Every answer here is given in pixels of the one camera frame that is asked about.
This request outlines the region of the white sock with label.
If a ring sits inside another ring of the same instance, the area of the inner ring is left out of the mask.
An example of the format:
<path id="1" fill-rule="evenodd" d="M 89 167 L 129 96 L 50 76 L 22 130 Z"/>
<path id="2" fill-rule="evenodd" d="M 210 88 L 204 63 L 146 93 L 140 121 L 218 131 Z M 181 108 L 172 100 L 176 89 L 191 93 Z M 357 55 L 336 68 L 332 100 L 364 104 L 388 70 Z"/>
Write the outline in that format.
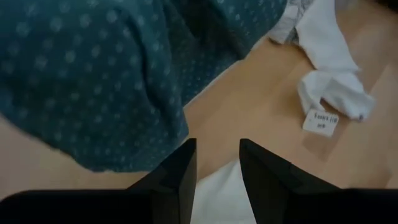
<path id="1" fill-rule="evenodd" d="M 297 91 L 306 115 L 302 128 L 327 137 L 333 135 L 339 116 L 327 112 L 321 100 L 356 121 L 366 120 L 375 105 L 375 99 L 353 73 L 314 70 L 300 80 Z"/>

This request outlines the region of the white cloth with grey print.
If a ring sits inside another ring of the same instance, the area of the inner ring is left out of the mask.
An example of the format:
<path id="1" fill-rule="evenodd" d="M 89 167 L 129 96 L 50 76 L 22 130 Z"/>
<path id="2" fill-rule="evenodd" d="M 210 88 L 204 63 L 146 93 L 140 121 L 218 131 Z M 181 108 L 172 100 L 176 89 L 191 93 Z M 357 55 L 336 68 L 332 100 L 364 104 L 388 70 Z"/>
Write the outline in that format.
<path id="1" fill-rule="evenodd" d="M 285 11 L 278 23 L 268 33 L 271 41 L 278 44 L 299 44 L 295 26 L 314 0 L 287 0 Z"/>

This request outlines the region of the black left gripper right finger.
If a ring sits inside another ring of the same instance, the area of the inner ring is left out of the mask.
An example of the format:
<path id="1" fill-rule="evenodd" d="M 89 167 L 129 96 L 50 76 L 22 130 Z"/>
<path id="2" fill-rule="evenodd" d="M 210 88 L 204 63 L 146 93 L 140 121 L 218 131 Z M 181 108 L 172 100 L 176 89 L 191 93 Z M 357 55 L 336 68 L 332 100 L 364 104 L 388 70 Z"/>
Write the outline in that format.
<path id="1" fill-rule="evenodd" d="M 287 224 L 289 198 L 295 194 L 338 190 L 250 139 L 240 140 L 239 161 L 257 224 Z"/>

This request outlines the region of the teal dotted garment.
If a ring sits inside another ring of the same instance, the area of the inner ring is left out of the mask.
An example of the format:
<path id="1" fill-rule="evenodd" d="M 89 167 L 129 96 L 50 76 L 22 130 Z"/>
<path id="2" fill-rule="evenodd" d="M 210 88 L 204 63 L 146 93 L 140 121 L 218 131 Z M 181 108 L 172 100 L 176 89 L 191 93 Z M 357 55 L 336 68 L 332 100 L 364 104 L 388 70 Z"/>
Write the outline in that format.
<path id="1" fill-rule="evenodd" d="M 0 0 L 0 114 L 94 172 L 155 169 L 287 0 Z"/>

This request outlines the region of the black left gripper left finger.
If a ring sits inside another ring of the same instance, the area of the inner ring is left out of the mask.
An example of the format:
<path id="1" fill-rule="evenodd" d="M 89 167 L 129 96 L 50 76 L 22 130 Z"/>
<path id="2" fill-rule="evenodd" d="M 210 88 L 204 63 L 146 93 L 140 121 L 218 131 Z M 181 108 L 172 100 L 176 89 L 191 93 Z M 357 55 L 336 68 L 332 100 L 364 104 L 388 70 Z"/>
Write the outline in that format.
<path id="1" fill-rule="evenodd" d="M 188 139 L 128 188 L 131 224 L 190 224 L 197 184 L 197 140 Z"/>

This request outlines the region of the plain white sock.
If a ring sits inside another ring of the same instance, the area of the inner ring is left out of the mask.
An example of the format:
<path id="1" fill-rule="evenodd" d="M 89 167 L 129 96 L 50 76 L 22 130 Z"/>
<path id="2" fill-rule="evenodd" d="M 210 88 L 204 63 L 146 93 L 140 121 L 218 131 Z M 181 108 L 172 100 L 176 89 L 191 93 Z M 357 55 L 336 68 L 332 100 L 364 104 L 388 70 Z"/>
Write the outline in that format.
<path id="1" fill-rule="evenodd" d="M 336 22 L 335 0 L 314 0 L 295 30 L 299 46 L 317 70 L 360 71 Z"/>

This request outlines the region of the white shirt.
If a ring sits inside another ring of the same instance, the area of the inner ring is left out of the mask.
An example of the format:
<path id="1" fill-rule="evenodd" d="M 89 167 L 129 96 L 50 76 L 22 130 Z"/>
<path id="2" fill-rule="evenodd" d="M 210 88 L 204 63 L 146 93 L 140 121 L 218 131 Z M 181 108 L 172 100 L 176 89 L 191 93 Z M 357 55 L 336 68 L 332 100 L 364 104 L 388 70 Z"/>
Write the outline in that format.
<path id="1" fill-rule="evenodd" d="M 191 224 L 256 224 L 238 160 L 197 183 Z"/>

